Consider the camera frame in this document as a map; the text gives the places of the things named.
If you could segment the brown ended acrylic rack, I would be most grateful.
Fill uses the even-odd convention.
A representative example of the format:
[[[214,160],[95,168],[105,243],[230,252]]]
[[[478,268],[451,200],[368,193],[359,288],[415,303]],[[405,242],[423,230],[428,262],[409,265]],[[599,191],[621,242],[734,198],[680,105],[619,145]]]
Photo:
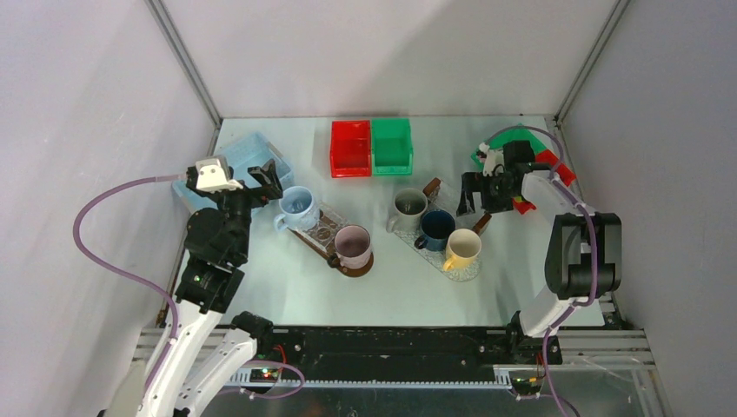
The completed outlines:
[[[476,212],[458,216],[456,210],[459,205],[461,192],[451,187],[442,179],[433,178],[423,189],[422,193],[428,199],[428,211],[444,210],[452,215],[457,228],[468,228],[482,235],[490,220],[491,215],[478,209]]]

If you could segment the light blue mug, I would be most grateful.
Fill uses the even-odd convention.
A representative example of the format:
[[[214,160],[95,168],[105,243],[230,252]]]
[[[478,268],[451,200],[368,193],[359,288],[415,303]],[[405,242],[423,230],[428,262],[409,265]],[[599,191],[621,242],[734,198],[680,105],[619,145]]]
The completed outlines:
[[[320,219],[320,203],[303,186],[285,189],[279,201],[279,209],[280,212],[273,220],[277,232],[286,229],[306,231],[316,226]]]

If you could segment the dark blue mug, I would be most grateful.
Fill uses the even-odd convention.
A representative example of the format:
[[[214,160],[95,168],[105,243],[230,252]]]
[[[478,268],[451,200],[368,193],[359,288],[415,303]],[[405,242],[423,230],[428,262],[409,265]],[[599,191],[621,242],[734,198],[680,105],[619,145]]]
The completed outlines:
[[[455,219],[450,213],[441,209],[431,210],[422,217],[420,235],[415,240],[414,247],[442,252],[455,228]]]

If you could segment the cream yellow mug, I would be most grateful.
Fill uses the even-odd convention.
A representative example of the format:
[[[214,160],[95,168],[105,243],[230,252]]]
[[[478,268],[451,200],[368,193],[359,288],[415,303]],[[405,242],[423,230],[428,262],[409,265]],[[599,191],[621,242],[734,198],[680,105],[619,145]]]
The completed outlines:
[[[463,269],[470,266],[482,249],[480,236],[468,228],[460,228],[448,237],[445,249],[446,261],[442,270]]]

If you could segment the grey mug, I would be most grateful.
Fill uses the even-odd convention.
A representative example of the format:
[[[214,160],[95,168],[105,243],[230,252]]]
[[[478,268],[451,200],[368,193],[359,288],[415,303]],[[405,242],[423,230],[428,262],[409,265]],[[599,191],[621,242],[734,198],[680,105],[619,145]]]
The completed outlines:
[[[428,199],[422,191],[412,188],[401,189],[394,197],[386,230],[389,233],[415,232],[420,227],[427,208]]]

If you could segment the clear acrylic holder rack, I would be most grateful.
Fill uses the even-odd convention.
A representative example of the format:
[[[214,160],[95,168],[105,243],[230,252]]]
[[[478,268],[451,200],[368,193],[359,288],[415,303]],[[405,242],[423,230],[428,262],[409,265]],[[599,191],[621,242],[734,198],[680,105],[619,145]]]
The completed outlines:
[[[307,244],[323,259],[327,260],[335,252],[337,232],[349,224],[349,220],[335,211],[326,202],[320,202],[318,223],[305,231],[291,230],[302,242]]]

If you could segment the mauve pink mug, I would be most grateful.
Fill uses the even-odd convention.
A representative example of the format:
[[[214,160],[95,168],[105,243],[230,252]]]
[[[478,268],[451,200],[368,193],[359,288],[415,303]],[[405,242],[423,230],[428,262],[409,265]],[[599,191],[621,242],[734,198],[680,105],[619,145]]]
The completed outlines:
[[[360,269],[373,254],[369,232],[358,225],[341,228],[335,235],[334,246],[335,252],[328,258],[331,268]]]

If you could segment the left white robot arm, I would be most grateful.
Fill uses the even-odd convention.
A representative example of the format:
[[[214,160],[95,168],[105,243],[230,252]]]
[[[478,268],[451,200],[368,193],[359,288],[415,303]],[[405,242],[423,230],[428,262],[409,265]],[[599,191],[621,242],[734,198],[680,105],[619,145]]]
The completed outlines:
[[[266,361],[275,350],[271,321],[243,312],[220,347],[198,369],[204,342],[232,302],[248,260],[251,211],[282,198],[274,160],[248,169],[257,186],[233,177],[222,156],[196,162],[186,186],[215,203],[187,222],[189,259],[169,304],[170,318],[148,363],[134,362],[102,416],[198,416],[247,361]]]

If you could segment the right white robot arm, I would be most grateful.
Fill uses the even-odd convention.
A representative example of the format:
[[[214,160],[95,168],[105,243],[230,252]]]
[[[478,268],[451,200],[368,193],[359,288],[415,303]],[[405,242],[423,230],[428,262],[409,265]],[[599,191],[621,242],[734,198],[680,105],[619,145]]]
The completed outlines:
[[[621,219],[576,196],[559,172],[562,161],[539,159],[528,141],[497,149],[484,142],[475,156],[482,168],[462,174],[458,216],[511,211],[521,201],[544,214],[551,227],[545,286],[513,316],[505,340],[508,357],[527,363],[540,352],[539,339],[549,341],[573,312],[620,286]]]

